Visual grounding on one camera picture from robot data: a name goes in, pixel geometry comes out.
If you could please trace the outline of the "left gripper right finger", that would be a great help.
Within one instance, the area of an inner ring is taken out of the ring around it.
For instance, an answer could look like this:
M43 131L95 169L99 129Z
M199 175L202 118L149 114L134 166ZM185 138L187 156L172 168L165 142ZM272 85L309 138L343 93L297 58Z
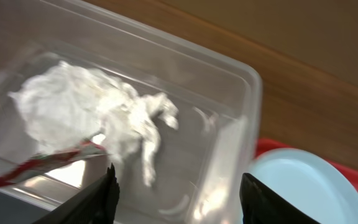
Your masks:
M242 175L239 196L243 224L318 224L250 173Z

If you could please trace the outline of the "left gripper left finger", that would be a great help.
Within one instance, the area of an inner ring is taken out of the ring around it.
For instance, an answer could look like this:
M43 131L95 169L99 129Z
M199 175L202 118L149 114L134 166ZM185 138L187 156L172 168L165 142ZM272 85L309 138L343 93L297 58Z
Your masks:
M113 224L120 187L113 165L96 182L34 224Z

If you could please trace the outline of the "red snack wrapper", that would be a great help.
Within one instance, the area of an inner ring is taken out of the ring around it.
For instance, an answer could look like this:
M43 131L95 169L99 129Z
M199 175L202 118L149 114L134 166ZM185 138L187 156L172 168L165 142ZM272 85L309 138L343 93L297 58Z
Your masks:
M0 187L18 184L28 179L59 169L73 162L107 154L104 147L90 140L80 142L77 146L57 151L54 154L38 154L16 166L10 172L0 176Z

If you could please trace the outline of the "white tissue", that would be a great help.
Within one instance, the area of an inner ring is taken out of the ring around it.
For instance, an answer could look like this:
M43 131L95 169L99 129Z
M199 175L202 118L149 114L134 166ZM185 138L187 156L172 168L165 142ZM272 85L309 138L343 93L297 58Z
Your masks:
M53 154L97 137L109 160L121 165L141 149L142 177L148 187L155 182L154 159L161 142L153 118L178 129L178 108L164 92L140 95L118 77L65 61L27 79L8 95L26 133L37 141L39 154Z

